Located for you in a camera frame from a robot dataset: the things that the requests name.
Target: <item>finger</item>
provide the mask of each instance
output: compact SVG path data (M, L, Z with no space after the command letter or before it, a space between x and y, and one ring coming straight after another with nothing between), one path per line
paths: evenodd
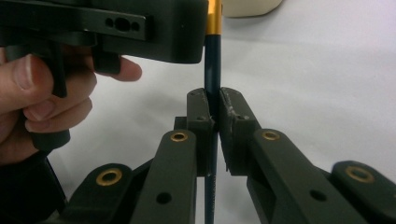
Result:
M23 123L18 122L9 137L0 144L0 166L24 161L37 151Z
M51 96L53 79L46 64L36 56L0 66L0 114L36 104Z
M73 128L81 123L92 109L90 98L64 111L62 114L43 121L25 121L26 130L32 133L55 133Z
M53 118L87 99L96 85L96 76L89 69L78 69L69 74L66 80L66 98L51 96L48 100L23 109L26 118L40 121Z
M65 64L68 66L87 66L94 71L92 56L89 54L78 54L66 56ZM139 64L120 57L120 72L118 74L97 73L99 75L113 77L118 81L137 81L142 76L142 68Z

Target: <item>gold metal ferrule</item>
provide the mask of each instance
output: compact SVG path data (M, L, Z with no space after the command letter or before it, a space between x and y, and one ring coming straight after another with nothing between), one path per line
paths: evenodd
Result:
M207 35L221 35L221 0L208 0Z

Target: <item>white background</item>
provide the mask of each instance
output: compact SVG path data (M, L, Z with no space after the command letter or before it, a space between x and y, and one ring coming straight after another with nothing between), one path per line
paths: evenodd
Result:
M50 155L68 196L94 168L151 159L204 65L133 58L136 83L100 77L94 109ZM316 166L369 164L396 181L396 1L284 0L268 15L224 19L222 86L241 91L264 128L285 133ZM219 150L216 223L259 223L244 177ZM204 223L199 181L197 223Z

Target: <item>round hole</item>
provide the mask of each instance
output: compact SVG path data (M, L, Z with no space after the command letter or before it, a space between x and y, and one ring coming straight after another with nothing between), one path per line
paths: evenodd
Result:
M361 183L370 184L375 181L374 176L359 166L348 166L346 168L346 174L354 180Z
M114 21L111 20L110 18L107 18L106 21L106 26L112 28L114 26Z
M206 117L205 116L200 116L200 117L197 118L197 120L204 121L204 120L206 120Z
M140 25L137 22L132 22L131 24L131 29L132 31L139 31L140 30Z
M327 200L326 195L318 190L312 189L309 193L311 194L311 197L317 201L325 202Z
M262 134L262 137L270 141L275 141L280 138L280 135L274 132L265 132Z
M172 196L168 192L163 192L157 195L157 203L166 204L172 201Z
M111 186L119 182L122 178L122 171L119 168L104 170L96 177L96 184L100 186Z
M113 181L115 178L117 177L117 175L115 174L115 173L108 173L108 174L105 174L103 177L102 177L102 179L104 180L104 181Z
M130 23L124 18L116 18L115 25L116 29L121 32L128 32L131 29Z
M171 139L174 142L183 142L183 141L186 141L187 138L189 138L189 137L184 133L174 133L171 136Z

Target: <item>brass insert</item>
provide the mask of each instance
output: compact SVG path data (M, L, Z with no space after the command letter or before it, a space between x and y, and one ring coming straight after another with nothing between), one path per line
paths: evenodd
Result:
M275 141L280 138L280 135L275 132L265 132L262 134L262 137L270 141Z
M348 166L346 168L346 174L354 180L361 183L371 184L375 181L374 176L359 166Z
M121 178L122 171L119 168L110 168L96 177L96 184L107 187L116 184Z
M174 133L171 136L171 140L174 142L183 142L186 141L189 138L188 135L186 135L185 133Z

